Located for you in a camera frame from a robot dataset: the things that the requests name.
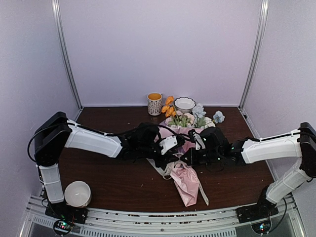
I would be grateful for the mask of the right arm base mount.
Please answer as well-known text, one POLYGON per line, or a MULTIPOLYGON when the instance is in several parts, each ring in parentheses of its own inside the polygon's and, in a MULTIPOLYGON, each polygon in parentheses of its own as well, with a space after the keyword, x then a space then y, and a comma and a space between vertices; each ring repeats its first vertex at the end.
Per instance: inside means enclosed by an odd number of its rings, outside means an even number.
POLYGON ((254 233, 268 234, 272 230, 271 216, 278 214, 276 207, 243 206, 236 209, 239 223, 251 222, 254 233))

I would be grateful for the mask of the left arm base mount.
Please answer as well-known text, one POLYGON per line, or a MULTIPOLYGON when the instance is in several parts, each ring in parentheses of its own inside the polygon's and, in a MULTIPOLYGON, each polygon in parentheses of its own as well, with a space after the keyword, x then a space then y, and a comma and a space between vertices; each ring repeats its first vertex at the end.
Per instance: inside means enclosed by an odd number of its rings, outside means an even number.
POLYGON ((85 224, 88 210, 69 205, 53 205, 46 208, 45 215, 56 219, 53 222, 53 231, 59 236, 65 236, 78 228, 79 224, 85 224))

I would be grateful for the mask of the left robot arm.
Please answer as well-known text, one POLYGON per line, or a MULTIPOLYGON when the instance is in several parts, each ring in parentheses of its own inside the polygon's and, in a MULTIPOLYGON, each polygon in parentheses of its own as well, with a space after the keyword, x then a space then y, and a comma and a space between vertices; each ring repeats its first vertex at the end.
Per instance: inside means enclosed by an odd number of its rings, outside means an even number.
POLYGON ((59 157, 64 148, 74 148, 105 155, 119 160, 153 159, 161 167, 175 158, 179 147, 188 136, 167 128, 171 134, 162 136, 163 125, 141 123, 122 133, 105 133, 88 128, 67 118, 64 112, 55 113, 29 140, 34 154, 29 158, 36 163, 51 210, 60 219, 71 215, 71 208, 64 203, 64 192, 59 173, 59 157))

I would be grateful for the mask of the patterned mug with orange inside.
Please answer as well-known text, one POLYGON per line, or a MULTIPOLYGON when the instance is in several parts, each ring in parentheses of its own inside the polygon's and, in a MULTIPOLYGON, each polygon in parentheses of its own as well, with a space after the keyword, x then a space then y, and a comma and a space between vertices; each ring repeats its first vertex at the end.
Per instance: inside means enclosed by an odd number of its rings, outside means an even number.
POLYGON ((147 96, 148 99, 148 113, 151 116, 158 116, 161 114, 162 108, 162 94, 150 93, 147 96))

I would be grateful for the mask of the beige ribbon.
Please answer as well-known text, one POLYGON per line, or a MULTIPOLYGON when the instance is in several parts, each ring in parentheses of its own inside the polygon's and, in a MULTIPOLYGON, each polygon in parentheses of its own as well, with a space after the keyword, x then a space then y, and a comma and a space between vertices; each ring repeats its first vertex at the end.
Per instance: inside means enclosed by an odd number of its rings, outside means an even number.
POLYGON ((196 171, 180 160, 180 155, 182 154, 183 153, 176 153, 176 161, 168 163, 165 170, 154 167, 153 159, 147 159, 147 161, 164 180, 173 180, 182 202, 186 207, 197 203, 199 192, 205 204, 209 206, 209 199, 203 190, 196 171))

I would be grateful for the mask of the pink fake flower stem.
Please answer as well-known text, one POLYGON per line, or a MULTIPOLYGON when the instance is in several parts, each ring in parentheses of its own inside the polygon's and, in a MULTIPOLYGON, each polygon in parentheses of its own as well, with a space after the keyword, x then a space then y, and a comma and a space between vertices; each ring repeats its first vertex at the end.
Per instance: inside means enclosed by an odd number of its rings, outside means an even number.
POLYGON ((166 126, 172 128, 193 128, 195 117, 190 113, 182 113, 176 111, 172 116, 169 116, 165 121, 166 126))

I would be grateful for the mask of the pink purple wrapping paper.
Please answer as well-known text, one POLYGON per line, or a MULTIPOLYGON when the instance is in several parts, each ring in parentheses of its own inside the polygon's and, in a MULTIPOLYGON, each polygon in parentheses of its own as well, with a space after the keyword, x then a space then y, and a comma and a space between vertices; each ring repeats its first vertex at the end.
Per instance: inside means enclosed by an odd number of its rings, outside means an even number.
MULTIPOLYGON (((178 134, 188 134, 189 130, 192 128, 172 127, 171 129, 178 134)), ((159 128, 159 132, 162 138, 173 135, 173 133, 166 128, 159 128)), ((195 143, 185 141, 185 144, 180 148, 180 151, 185 153, 189 148, 195 149, 195 143)), ((197 179, 198 176, 193 168, 187 166, 182 161, 174 161, 169 163, 167 168, 164 169, 163 177, 165 176, 170 176, 173 179, 175 187, 186 207, 196 204, 198 199, 199 180, 197 179)))

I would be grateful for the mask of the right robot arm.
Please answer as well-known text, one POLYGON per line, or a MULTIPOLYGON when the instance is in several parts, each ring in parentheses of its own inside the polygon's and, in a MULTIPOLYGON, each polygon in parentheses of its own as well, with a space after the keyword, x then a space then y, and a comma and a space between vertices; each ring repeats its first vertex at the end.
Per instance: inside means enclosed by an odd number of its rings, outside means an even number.
POLYGON ((197 133, 189 131, 195 146, 181 157, 187 165, 220 162, 223 165, 245 165, 278 158, 297 158, 284 175, 267 186, 253 214, 265 217, 287 194, 316 177, 316 131, 303 122, 298 129, 268 138, 245 138, 230 143, 221 129, 209 127, 197 133))

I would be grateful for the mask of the orange fake flower stem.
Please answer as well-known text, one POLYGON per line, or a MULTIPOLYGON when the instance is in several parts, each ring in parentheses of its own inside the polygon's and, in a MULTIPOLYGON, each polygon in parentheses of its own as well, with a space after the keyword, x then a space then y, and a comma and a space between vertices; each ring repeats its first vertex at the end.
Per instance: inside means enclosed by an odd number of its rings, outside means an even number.
POLYGON ((168 96, 166 98, 165 104, 163 105, 161 112, 165 114, 166 124, 177 125, 177 122, 179 121, 179 116, 176 112, 173 96, 168 96))

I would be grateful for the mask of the light blue fake flower stem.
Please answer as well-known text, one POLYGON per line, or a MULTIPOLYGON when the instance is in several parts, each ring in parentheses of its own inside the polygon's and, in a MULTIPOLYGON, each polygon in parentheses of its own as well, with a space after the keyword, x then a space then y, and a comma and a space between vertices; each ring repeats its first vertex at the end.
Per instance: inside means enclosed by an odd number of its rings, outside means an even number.
POLYGON ((206 111, 204 110, 204 106, 202 104, 197 104, 192 109, 193 116, 195 117, 196 125, 202 126, 203 124, 210 123, 222 123, 225 120, 225 116, 221 111, 216 111, 213 115, 213 118, 206 117, 206 111))

